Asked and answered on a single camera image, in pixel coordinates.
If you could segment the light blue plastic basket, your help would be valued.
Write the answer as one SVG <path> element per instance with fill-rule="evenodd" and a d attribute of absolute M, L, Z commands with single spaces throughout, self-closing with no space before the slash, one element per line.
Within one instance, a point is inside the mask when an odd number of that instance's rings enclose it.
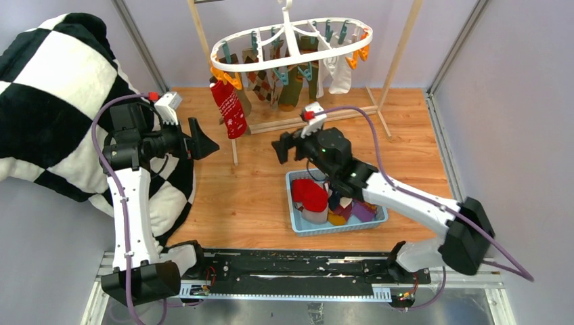
<path fill-rule="evenodd" d="M 288 207 L 290 211 L 290 220 L 292 230 L 297 236 L 314 236 L 320 234 L 331 234 L 337 232 L 349 232 L 354 230 L 365 230 L 370 228 L 377 228 L 380 224 L 387 221 L 389 213 L 385 207 L 378 207 L 376 219 L 371 222 L 361 222 L 352 214 L 349 215 L 348 222 L 344 226 L 333 226 L 328 221 L 323 224 L 312 224 L 301 217 L 301 213 L 296 210 L 292 201 L 291 182 L 295 179 L 322 179 L 324 174 L 318 169 L 300 170 L 287 172 L 286 180 L 286 193 L 288 200 Z"/>

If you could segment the grey striped sock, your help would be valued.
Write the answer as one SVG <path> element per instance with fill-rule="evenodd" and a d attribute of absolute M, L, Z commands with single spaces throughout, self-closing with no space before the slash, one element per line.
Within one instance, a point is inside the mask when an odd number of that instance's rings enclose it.
<path fill-rule="evenodd" d="M 301 217 L 312 224 L 323 224 L 328 220 L 328 203 L 326 201 L 295 202 L 294 207 L 301 213 Z"/>

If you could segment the purple orange striped sock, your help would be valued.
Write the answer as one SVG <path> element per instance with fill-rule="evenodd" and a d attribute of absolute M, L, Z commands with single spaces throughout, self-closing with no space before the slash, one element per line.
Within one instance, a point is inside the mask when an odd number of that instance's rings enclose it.
<path fill-rule="evenodd" d="M 333 212 L 329 212 L 327 216 L 327 221 L 333 226 L 344 226 L 347 224 L 348 219 L 344 215 L 337 215 Z"/>
<path fill-rule="evenodd" d="M 378 207 L 376 205 L 354 200 L 351 214 L 361 222 L 371 222 L 376 219 Z"/>

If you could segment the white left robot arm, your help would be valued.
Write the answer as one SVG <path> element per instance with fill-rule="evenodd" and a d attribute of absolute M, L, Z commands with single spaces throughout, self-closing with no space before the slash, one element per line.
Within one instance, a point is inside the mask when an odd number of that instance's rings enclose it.
<path fill-rule="evenodd" d="M 199 160 L 219 149 L 194 117 L 188 119 L 190 135 L 167 116 L 161 118 L 159 130 L 148 131 L 144 107 L 107 104 L 112 132 L 99 153 L 118 213 L 112 272 L 102 277 L 102 288 L 127 307 L 175 297 L 184 274 L 198 280 L 207 271 L 204 250 L 195 240 L 176 244 L 165 254 L 156 248 L 149 207 L 151 160 L 166 154 Z"/>

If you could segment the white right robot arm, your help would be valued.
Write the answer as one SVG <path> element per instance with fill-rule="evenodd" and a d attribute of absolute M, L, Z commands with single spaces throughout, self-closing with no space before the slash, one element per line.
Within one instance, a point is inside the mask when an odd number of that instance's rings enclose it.
<path fill-rule="evenodd" d="M 405 282 L 428 267 L 446 266 L 467 276 L 477 274 L 494 237 L 478 200 L 441 198 L 389 177 L 353 157 L 351 142 L 337 128 L 311 135 L 304 135 L 302 129 L 284 132 L 271 145 L 282 164 L 294 148 L 295 160 L 313 163 L 341 196 L 396 211 L 435 233 L 430 240 L 398 242 L 393 247 L 386 265 L 392 281 Z"/>

